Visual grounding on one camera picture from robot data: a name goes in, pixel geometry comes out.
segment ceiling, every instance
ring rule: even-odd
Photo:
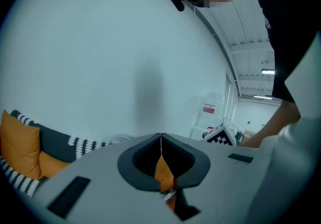
[[[217,8],[198,10],[225,49],[235,74],[239,98],[280,103],[276,98],[253,97],[271,96],[274,79],[274,75],[261,73],[262,69],[274,69],[274,51],[258,0],[233,0]]]

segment person's arm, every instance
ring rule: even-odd
[[[282,101],[268,123],[248,141],[239,146],[259,148],[264,138],[277,135],[283,127],[296,123],[300,119],[300,113],[294,102]]]

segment black t-shirt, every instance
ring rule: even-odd
[[[292,101],[284,81],[300,62],[320,27],[320,0],[258,0],[275,58],[272,96]]]

